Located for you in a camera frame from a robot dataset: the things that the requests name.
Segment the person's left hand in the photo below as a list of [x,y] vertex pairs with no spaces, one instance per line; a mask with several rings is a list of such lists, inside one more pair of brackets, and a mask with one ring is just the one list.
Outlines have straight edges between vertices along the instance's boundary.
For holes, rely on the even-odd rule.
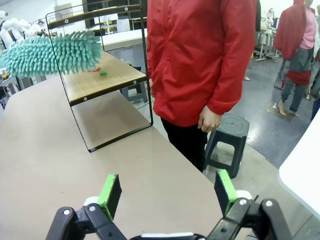
[[221,115],[212,112],[207,106],[205,106],[199,115],[197,128],[201,129],[204,133],[209,133],[219,127],[221,120]]

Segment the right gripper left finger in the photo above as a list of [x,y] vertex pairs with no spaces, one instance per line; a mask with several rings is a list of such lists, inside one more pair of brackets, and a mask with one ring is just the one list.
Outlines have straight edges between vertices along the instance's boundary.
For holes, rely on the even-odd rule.
[[97,201],[79,210],[63,206],[53,218],[47,240],[83,240],[96,234],[100,240],[125,240],[114,223],[122,188],[117,174],[108,175]]

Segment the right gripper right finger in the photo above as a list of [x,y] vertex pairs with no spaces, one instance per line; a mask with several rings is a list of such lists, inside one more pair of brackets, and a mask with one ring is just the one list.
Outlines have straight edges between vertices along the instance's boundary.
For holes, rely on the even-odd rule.
[[240,197],[225,169],[218,169],[214,190],[223,218],[206,237],[208,240],[234,240],[241,229],[251,229],[258,240],[292,240],[292,234],[277,200],[260,203]]

